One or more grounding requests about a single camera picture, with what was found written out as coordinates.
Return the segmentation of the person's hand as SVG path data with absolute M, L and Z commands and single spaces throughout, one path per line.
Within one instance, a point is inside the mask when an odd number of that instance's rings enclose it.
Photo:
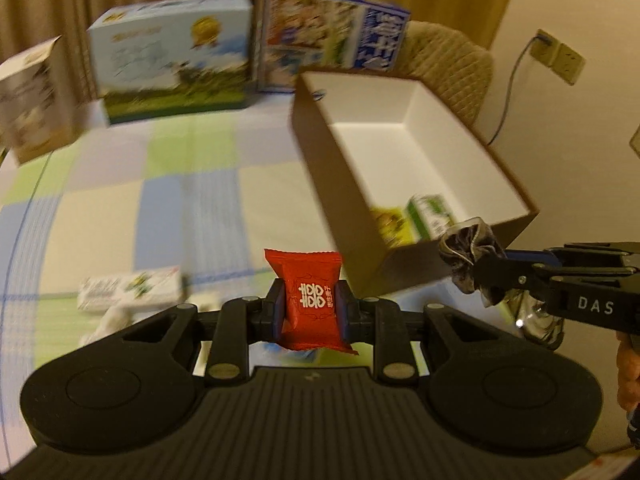
M 617 332 L 616 337 L 617 402 L 626 412 L 633 412 L 640 401 L 640 356 L 627 334 Z

